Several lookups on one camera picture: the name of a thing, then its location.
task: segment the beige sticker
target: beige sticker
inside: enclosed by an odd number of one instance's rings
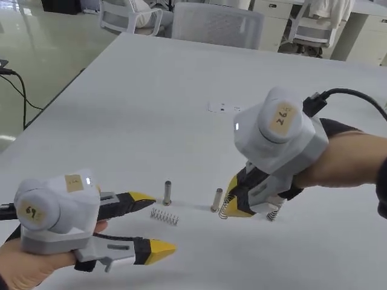
[[[21,202],[21,205],[18,208],[18,215],[25,217],[30,222],[37,225],[40,225],[46,216],[44,211],[27,201]]]
[[[80,175],[65,175],[65,180],[68,193],[83,190],[83,184]]]
[[[269,126],[270,130],[281,136],[286,136],[296,112],[296,108],[289,103],[282,102],[278,104],[275,116]]]

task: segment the gray mesh chair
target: gray mesh chair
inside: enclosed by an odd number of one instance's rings
[[[257,50],[264,16],[220,5],[176,3],[172,38]]]

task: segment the black cable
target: black cable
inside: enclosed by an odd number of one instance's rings
[[[321,111],[322,108],[324,108],[327,105],[327,98],[329,98],[333,94],[347,94],[347,95],[354,95],[355,97],[361,98],[362,100],[370,103],[373,105],[383,116],[383,118],[387,121],[387,113],[385,110],[378,104],[377,101],[375,101],[370,96],[355,91],[353,89],[330,89],[328,91],[322,92],[321,94],[315,93],[315,95],[308,97],[303,102],[303,112],[309,116],[313,117],[315,116],[319,111]]]
[[[3,76],[0,76],[2,79],[4,79],[4,80],[6,80],[7,82],[9,82],[11,85],[12,85],[12,87],[24,98],[24,96],[23,96],[23,93],[17,88],[17,87],[15,87],[15,85],[13,84],[13,82],[11,82],[9,79],[7,79],[6,77],[3,77]],[[32,108],[34,108],[34,109],[37,109],[37,110],[43,110],[42,108],[40,108],[40,107],[37,107],[37,106],[35,106],[34,104],[31,104],[31,102],[30,101],[28,101],[28,99],[27,99],[27,103],[32,107]]]
[[[368,96],[368,95],[366,95],[366,94],[364,94],[362,92],[355,91],[354,89],[340,89],[340,88],[337,88],[337,89],[330,89],[328,91],[325,91],[325,92],[321,93],[320,94],[320,98],[322,98],[323,100],[327,100],[327,98],[329,98],[333,94],[347,94],[347,95],[354,95],[355,97],[361,98],[362,100],[364,100],[364,101],[370,103],[371,105],[373,105],[379,111],[379,113],[381,113],[383,118],[387,121],[387,113],[386,113],[386,111],[378,104],[377,101],[375,101],[370,96]]]
[[[20,80],[20,83],[22,84],[22,95],[24,98],[23,102],[23,130],[27,128],[27,102],[30,104],[30,102],[27,100],[27,93],[25,92],[25,85],[22,77],[16,72],[13,71],[12,69],[8,68],[0,68],[0,75],[5,75],[5,76],[17,76]]]

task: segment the shiny floor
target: shiny floor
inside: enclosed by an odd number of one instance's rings
[[[87,67],[116,35],[96,15],[47,13],[40,0],[0,0],[0,59],[18,72],[32,104],[44,107]],[[20,88],[15,77],[8,77]],[[38,110],[29,107],[27,121]],[[23,99],[0,79],[0,152],[21,132]]]

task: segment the human hand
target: human hand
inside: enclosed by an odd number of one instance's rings
[[[108,223],[97,223],[95,232],[106,229]],[[20,239],[6,242],[0,247],[0,275],[9,290],[30,290],[42,283],[55,270],[74,265],[73,253],[39,256],[22,252]]]
[[[294,177],[299,188],[312,186],[355,187],[375,184],[380,166],[387,158],[387,139],[359,131],[330,138],[320,158]]]

